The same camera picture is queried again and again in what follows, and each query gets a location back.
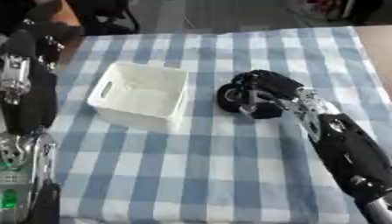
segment table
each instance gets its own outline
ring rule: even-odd
[[[392,25],[358,26],[355,30],[385,90],[392,98]],[[62,69],[67,67],[82,41],[83,38],[77,38],[66,46],[59,62]]]
[[[110,125],[86,105],[115,60],[190,72],[178,134]],[[62,214],[98,221],[364,223],[291,114],[252,121],[219,110],[214,92],[255,68],[289,75],[392,145],[389,99],[352,28],[88,38],[59,76]]]

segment basket handle hole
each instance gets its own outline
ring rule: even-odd
[[[105,88],[102,90],[102,92],[101,92],[101,98],[105,98],[107,95],[108,95],[108,93],[109,93],[109,91],[110,91],[110,89],[113,87],[113,82],[111,82],[111,81],[109,81],[107,84],[106,84],[106,86],[105,86]]]

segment black wheel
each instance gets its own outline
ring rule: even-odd
[[[218,106],[230,113],[240,113],[240,104],[238,103],[240,97],[238,95],[238,90],[238,85],[232,83],[221,86],[216,92],[216,102],[218,103]]]

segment black chair leg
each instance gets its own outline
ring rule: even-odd
[[[133,33],[139,33],[140,32],[140,24],[139,21],[135,18],[135,16],[130,12],[130,9],[127,7],[125,8],[125,14],[129,17],[130,21],[133,23]]]

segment white plastic basket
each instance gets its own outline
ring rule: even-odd
[[[87,99],[109,123],[176,132],[187,104],[188,73],[174,68],[115,62]]]

